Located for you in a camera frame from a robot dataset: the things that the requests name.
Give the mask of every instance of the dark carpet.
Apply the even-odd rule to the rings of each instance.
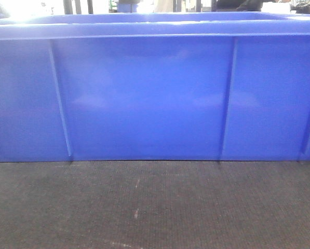
[[[310,162],[0,163],[0,248],[310,249]]]

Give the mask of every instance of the gray carpet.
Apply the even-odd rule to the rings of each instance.
[[[310,249],[310,162],[0,163],[0,248]]]

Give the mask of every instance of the white object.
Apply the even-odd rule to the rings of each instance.
[[[109,13],[109,1],[92,1],[92,8],[94,14]]]
[[[275,13],[275,14],[290,14],[290,3],[263,3],[262,12]]]

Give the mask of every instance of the black object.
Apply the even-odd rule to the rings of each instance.
[[[75,8],[77,14],[82,14],[80,0],[75,0]]]
[[[138,4],[141,0],[119,0],[120,4]]]
[[[261,11],[262,4],[262,0],[246,0],[237,8],[237,11]]]
[[[217,1],[211,0],[211,12],[216,12],[217,10]]]
[[[72,0],[63,0],[63,8],[65,10],[65,15],[73,14]]]
[[[297,14],[310,14],[310,5],[298,3],[296,6],[292,6],[291,10],[296,10]]]
[[[201,0],[196,0],[195,12],[201,12],[201,8],[202,8]]]
[[[245,0],[218,0],[217,9],[236,9],[238,8]]]
[[[92,0],[88,0],[88,13],[93,14]]]
[[[181,12],[181,0],[173,0],[173,12]]]

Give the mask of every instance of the plastic crate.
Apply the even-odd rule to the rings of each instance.
[[[310,160],[310,16],[14,22],[0,20],[0,161]]]
[[[137,4],[117,4],[117,11],[121,13],[135,13],[137,12]]]

